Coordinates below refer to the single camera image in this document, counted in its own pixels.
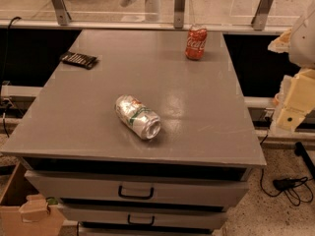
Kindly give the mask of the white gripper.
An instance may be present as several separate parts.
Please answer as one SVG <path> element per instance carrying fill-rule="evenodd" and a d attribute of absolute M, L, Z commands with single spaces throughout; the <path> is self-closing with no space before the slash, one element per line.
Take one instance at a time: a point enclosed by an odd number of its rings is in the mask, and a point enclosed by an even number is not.
<path fill-rule="evenodd" d="M 291 29 L 272 40 L 268 49 L 288 52 L 289 61 L 302 68 L 293 77 L 284 76 L 276 107 L 276 126 L 294 131 L 315 109 L 315 1 Z"/>

